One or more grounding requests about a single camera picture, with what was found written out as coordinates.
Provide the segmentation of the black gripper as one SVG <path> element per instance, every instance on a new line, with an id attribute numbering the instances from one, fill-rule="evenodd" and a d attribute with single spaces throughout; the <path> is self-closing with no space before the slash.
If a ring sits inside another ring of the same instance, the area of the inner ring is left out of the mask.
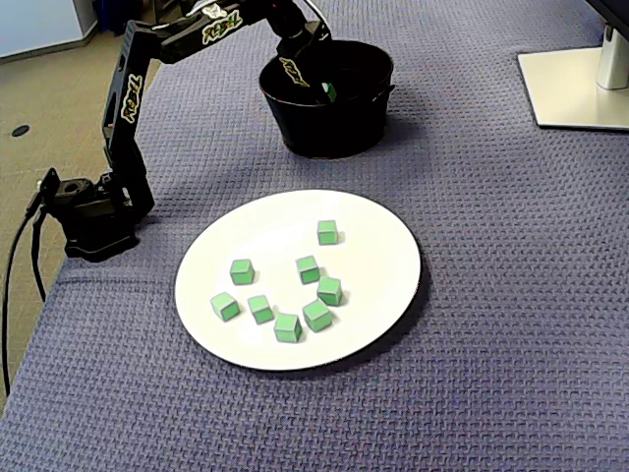
<path id="1" fill-rule="evenodd" d="M 304 22 L 277 27 L 274 32 L 280 37 L 276 56 L 295 92 L 303 100 L 313 103 L 335 101 L 338 93 L 333 84 L 334 64 L 325 47 L 314 51 L 314 75 L 296 63 L 309 47 L 330 36 L 328 25 L 324 22 Z"/>

